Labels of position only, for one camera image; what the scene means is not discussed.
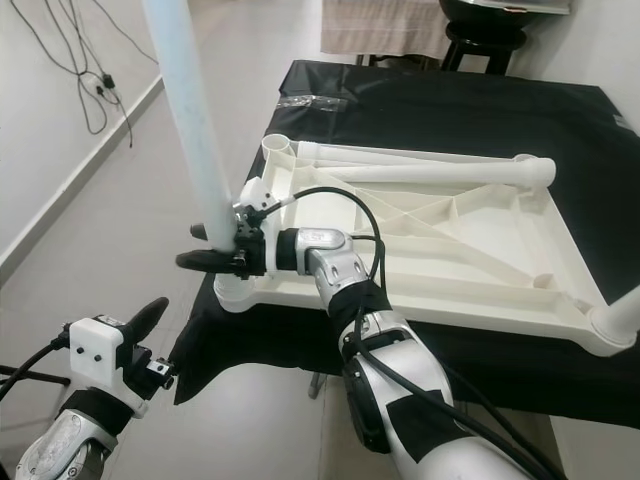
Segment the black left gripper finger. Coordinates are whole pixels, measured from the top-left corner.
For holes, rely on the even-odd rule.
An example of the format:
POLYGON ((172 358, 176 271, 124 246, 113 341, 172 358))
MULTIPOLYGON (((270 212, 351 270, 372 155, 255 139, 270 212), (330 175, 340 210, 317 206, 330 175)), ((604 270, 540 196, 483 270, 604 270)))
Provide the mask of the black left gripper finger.
POLYGON ((125 323, 120 332, 124 339, 146 339, 147 335, 156 328, 161 317, 169 306, 168 297, 159 297, 143 306, 128 323, 125 323))

